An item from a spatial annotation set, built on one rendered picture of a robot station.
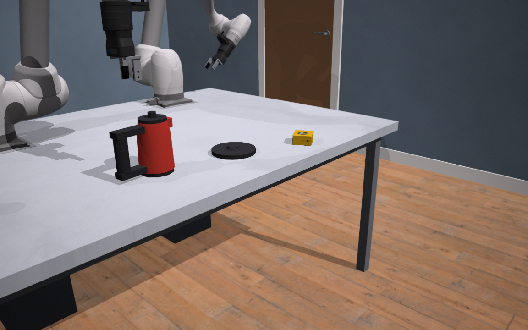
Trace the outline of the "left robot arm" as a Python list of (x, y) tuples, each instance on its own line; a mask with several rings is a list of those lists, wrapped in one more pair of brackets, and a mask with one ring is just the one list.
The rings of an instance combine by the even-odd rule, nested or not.
[[(141, 44), (135, 47), (135, 55), (141, 55), (140, 84), (152, 86), (154, 97), (147, 100), (149, 105), (169, 107), (183, 103), (192, 103), (192, 99), (184, 97), (184, 78), (182, 62), (178, 54), (171, 49), (161, 49), (160, 37), (163, 27), (164, 7), (166, 0), (146, 0), (149, 11), (145, 11)], [(205, 12), (210, 20), (209, 31), (217, 36), (223, 31), (234, 32), (240, 40), (247, 34), (251, 19), (241, 13), (229, 20), (214, 10), (213, 0), (203, 0)]]

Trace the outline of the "black round disc with center stud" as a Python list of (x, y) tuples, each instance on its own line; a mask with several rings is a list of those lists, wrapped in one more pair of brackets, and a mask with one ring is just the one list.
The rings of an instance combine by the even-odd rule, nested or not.
[(227, 142), (214, 145), (212, 156), (225, 160), (240, 160), (255, 155), (256, 148), (250, 143)]

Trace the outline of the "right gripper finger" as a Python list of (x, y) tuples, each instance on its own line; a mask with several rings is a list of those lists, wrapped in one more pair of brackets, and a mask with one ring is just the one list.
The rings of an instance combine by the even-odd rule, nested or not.
[[(119, 57), (110, 57), (110, 58), (111, 59), (117, 59)], [(129, 69), (128, 69), (127, 60), (124, 60), (123, 58), (119, 58), (119, 63), (120, 63), (121, 79), (128, 79), (129, 78)]]
[(129, 60), (129, 59), (132, 60), (133, 79), (134, 79), (134, 81), (142, 81), (142, 77), (141, 77), (141, 63), (140, 63), (141, 55), (124, 57), (123, 59), (124, 60)]

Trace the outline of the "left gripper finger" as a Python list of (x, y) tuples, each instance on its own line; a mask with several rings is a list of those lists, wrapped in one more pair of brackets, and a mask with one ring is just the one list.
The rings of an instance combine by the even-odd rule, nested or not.
[(211, 65), (211, 62), (214, 63), (213, 59), (209, 58), (207, 64), (205, 65), (205, 68), (208, 69), (209, 65)]
[(211, 68), (214, 70), (217, 67), (218, 63), (220, 63), (220, 65), (223, 65), (223, 63), (221, 63), (221, 61), (219, 59), (216, 59), (216, 62), (214, 62), (213, 66)]

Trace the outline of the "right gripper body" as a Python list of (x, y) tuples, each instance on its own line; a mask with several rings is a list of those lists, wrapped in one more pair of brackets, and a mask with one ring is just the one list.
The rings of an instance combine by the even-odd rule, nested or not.
[(149, 2), (128, 0), (102, 0), (100, 2), (101, 21), (105, 31), (107, 56), (135, 56), (132, 40), (132, 11), (149, 11)]

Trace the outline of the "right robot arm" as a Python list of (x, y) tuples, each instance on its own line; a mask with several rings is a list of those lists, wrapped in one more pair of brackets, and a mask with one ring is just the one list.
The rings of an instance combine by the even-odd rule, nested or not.
[(10, 81), (0, 74), (0, 152), (25, 148), (14, 125), (49, 115), (69, 97), (50, 63), (50, 0), (19, 0), (21, 62)]

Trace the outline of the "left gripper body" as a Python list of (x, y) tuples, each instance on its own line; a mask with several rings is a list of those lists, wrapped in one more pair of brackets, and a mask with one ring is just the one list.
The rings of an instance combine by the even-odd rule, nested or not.
[(237, 44), (240, 42), (240, 37), (234, 32), (227, 32), (226, 36), (221, 34), (217, 35), (218, 41), (221, 43), (218, 48), (217, 54), (213, 56), (213, 61), (216, 62), (216, 59), (219, 59), (221, 63), (225, 63), (226, 59), (232, 53), (233, 48), (237, 47)]

